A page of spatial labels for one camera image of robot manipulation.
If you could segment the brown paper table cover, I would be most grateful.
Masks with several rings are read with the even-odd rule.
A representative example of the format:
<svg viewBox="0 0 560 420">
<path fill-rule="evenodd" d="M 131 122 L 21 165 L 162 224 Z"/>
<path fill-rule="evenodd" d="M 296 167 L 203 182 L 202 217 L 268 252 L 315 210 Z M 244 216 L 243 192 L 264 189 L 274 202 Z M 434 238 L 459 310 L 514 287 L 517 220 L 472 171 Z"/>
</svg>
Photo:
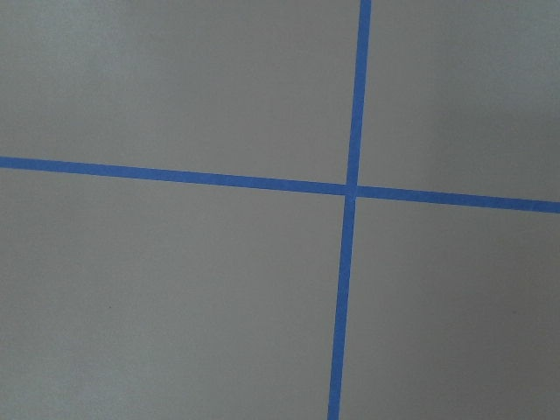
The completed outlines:
<svg viewBox="0 0 560 420">
<path fill-rule="evenodd" d="M 4 419 L 556 419 L 556 1 L 4 1 Z"/>
</svg>

